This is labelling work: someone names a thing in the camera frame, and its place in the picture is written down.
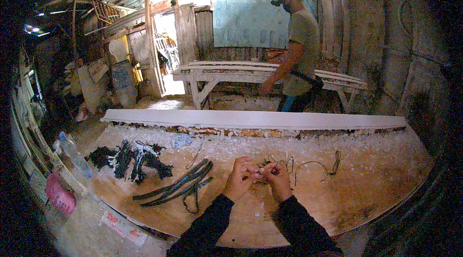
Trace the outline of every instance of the man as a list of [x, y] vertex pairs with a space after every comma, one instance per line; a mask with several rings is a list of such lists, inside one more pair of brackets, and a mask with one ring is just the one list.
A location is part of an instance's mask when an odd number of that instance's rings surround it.
[[323, 87], [321, 78], [313, 73], [321, 60], [320, 29], [303, 0], [276, 0], [275, 5], [280, 4], [291, 14], [288, 49], [273, 61], [280, 67], [260, 86], [259, 92], [269, 93], [275, 82], [283, 79], [284, 95], [277, 111], [304, 112], [315, 92]]
[[215, 244], [228, 227], [233, 205], [256, 182], [260, 174], [270, 183], [273, 198], [279, 203], [276, 225], [291, 246], [278, 250], [263, 250], [255, 256], [343, 256], [341, 249], [331, 241], [327, 231], [293, 196], [285, 166], [279, 162], [272, 162], [257, 170], [248, 165], [249, 161], [252, 161], [252, 158], [248, 156], [235, 160], [223, 193], [217, 196], [202, 216], [194, 220], [180, 240], [167, 250], [167, 257], [233, 256]]

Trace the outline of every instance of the wooden workbench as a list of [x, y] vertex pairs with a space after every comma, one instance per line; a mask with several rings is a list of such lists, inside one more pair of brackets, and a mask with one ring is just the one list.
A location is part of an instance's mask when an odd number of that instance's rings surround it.
[[[93, 149], [104, 145], [115, 148], [124, 138], [158, 143], [167, 147], [160, 160], [174, 166], [173, 177], [161, 181], [154, 169], [143, 167], [147, 177], [137, 186], [130, 180], [115, 179], [108, 167], [100, 172], [95, 170], [91, 179], [83, 179], [79, 173], [75, 175], [96, 196], [136, 224], [178, 237], [222, 192], [236, 157], [251, 156], [255, 159], [253, 164], [257, 165], [268, 155], [273, 155], [275, 160], [293, 156], [295, 167], [314, 160], [331, 171], [338, 150], [341, 161], [334, 176], [327, 176], [320, 164], [310, 163], [299, 168], [294, 186], [294, 173], [290, 173], [298, 201], [333, 236], [362, 225], [401, 202], [423, 181], [433, 165], [410, 127], [382, 133], [362, 130], [349, 135], [317, 133], [300, 140], [202, 135], [193, 137], [192, 144], [178, 149], [171, 145], [174, 135], [176, 133], [154, 128], [109, 125], [91, 145]], [[139, 201], [132, 200], [133, 195], [151, 192], [176, 181], [187, 172], [185, 166], [198, 150], [198, 159], [206, 157], [214, 162], [209, 173], [214, 179], [199, 191], [198, 214], [188, 213], [182, 198], [150, 208], [140, 207]], [[269, 185], [253, 185], [234, 205], [230, 225], [218, 245], [247, 248], [288, 245], [272, 221], [276, 208]]]
[[[198, 61], [181, 66], [172, 73], [174, 81], [187, 81], [191, 85], [193, 102], [196, 109], [219, 82], [263, 83], [278, 68], [278, 64], [244, 61]], [[349, 75], [315, 70], [322, 78], [323, 89], [336, 91], [343, 104], [345, 113], [349, 113], [354, 97], [367, 92], [368, 86], [361, 79]], [[198, 82], [207, 84], [199, 91]]]

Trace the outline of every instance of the face mask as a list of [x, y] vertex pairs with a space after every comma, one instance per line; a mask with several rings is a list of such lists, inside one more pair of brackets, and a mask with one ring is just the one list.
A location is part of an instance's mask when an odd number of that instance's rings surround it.
[[286, 12], [291, 13], [291, 5], [283, 4], [283, 9], [284, 9]]

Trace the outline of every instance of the plastic water bottle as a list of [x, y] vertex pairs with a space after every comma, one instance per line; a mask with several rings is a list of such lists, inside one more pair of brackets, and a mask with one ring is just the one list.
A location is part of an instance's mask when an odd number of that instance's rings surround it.
[[87, 177], [91, 177], [93, 170], [89, 167], [89, 164], [85, 161], [84, 156], [78, 152], [76, 144], [68, 139], [64, 132], [59, 134], [60, 146], [64, 150], [64, 153], [71, 159], [74, 166]]

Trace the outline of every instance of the gray t-shirt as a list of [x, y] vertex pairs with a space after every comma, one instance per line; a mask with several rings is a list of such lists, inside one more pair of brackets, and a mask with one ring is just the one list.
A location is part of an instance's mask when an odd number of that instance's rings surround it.
[[[304, 46], [304, 56], [293, 67], [293, 70], [311, 78], [315, 67], [321, 61], [319, 25], [312, 13], [304, 9], [291, 14], [288, 28], [289, 40]], [[308, 92], [311, 87], [307, 81], [294, 75], [288, 75], [283, 80], [283, 94], [287, 96], [302, 95]]]

